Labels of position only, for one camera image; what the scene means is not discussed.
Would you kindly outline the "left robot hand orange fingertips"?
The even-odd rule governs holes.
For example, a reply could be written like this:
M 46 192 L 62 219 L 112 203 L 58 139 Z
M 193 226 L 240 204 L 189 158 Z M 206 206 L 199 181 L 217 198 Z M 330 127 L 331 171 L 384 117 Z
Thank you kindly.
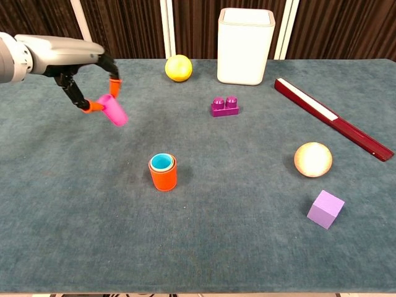
M 104 47 L 92 41 L 45 35 L 15 36 L 27 47 L 32 56 L 32 74 L 52 77 L 71 102 L 84 113 L 103 111 L 101 103 L 85 99 L 74 80 L 74 75 L 86 65 L 97 65 L 109 73 L 110 89 L 118 91 L 113 84 L 121 83 L 118 67 Z

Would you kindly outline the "pink plastic cup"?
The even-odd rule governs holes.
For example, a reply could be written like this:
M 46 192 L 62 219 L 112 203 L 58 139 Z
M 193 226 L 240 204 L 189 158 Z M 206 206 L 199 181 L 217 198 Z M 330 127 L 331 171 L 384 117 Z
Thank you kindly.
M 114 96 L 106 94 L 101 96 L 97 103 L 103 106 L 102 113 L 115 125 L 121 127 L 128 122 L 128 116 L 121 104 Z

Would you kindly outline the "yellow ball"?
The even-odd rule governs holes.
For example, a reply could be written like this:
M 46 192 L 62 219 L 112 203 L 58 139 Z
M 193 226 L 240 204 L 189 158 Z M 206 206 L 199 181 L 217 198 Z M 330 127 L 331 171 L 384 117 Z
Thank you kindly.
M 192 62 L 185 55 L 174 55 L 166 61 L 165 74 L 175 82 L 184 82 L 192 74 Z

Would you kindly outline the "orange plastic cup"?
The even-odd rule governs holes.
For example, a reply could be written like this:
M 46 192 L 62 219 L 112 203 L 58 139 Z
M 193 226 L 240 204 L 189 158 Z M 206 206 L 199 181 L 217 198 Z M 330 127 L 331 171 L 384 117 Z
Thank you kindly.
M 174 156 L 169 153 L 158 153 L 150 159 L 148 168 L 156 189 L 170 191 L 176 187 L 177 162 Z

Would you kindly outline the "purple building block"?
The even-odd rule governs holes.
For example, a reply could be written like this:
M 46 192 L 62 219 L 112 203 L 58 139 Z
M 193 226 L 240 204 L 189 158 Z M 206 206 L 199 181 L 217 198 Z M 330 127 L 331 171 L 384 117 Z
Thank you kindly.
M 215 97 L 211 104 L 211 115 L 213 117 L 232 116 L 239 114 L 238 98 L 229 96 Z

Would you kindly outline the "white square bin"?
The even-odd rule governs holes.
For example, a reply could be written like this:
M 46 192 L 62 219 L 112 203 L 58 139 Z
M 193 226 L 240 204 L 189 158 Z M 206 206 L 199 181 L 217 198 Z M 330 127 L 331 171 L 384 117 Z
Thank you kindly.
M 270 10 L 223 8 L 218 18 L 217 79 L 224 84 L 260 84 L 274 29 Z

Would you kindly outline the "teal table mat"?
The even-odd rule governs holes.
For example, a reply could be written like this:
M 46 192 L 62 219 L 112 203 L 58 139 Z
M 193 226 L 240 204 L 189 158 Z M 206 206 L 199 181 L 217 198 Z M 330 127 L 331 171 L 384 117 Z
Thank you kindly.
M 118 61 L 114 126 L 52 79 L 0 84 L 0 293 L 396 292 L 396 62 L 284 60 L 258 86 L 221 84 L 214 60 L 181 84 L 160 59 Z M 393 151 L 380 161 L 274 88 L 283 78 Z M 239 114 L 213 117 L 215 97 Z M 330 170 L 302 175 L 318 142 Z M 169 153 L 177 184 L 155 188 Z M 345 202 L 330 228 L 307 214 Z

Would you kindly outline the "peach wooden ball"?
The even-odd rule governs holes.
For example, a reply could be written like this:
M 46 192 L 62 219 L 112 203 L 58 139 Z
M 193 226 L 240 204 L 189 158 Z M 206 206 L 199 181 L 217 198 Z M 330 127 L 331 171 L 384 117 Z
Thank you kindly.
M 317 178 L 326 174 L 332 166 L 332 161 L 330 150 L 318 142 L 303 144 L 294 155 L 296 169 L 309 178 Z

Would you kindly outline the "long maroon box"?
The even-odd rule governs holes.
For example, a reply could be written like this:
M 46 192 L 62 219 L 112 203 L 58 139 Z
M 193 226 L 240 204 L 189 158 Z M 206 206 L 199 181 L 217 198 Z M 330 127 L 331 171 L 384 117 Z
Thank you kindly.
M 274 88 L 299 107 L 330 126 L 332 129 L 335 129 L 341 135 L 345 136 L 380 161 L 390 160 L 394 156 L 393 151 L 359 130 L 356 126 L 350 124 L 321 102 L 285 79 L 277 78 L 274 83 Z

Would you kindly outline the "lilac cube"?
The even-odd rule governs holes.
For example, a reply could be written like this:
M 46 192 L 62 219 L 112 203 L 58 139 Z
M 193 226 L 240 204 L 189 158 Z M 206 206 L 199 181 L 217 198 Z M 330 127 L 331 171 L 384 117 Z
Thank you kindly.
M 344 204 L 343 200 L 322 190 L 311 205 L 307 217 L 328 230 L 338 217 Z

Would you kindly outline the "white partition frame post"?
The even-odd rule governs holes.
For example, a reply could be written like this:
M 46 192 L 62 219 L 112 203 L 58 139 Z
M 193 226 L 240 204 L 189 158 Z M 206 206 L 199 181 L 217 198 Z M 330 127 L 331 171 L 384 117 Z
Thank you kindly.
M 286 58 L 299 2 L 300 0 L 286 0 L 285 2 L 277 45 L 273 57 L 276 60 L 284 60 Z
M 176 55 L 173 0 L 160 0 L 160 10 L 163 29 L 163 41 L 165 47 L 165 58 L 168 59 Z
M 83 37 L 82 40 L 74 40 L 71 42 L 74 61 L 81 64 L 94 64 L 98 60 L 98 55 L 103 52 L 103 48 L 92 41 L 81 1 L 70 0 L 70 2 Z

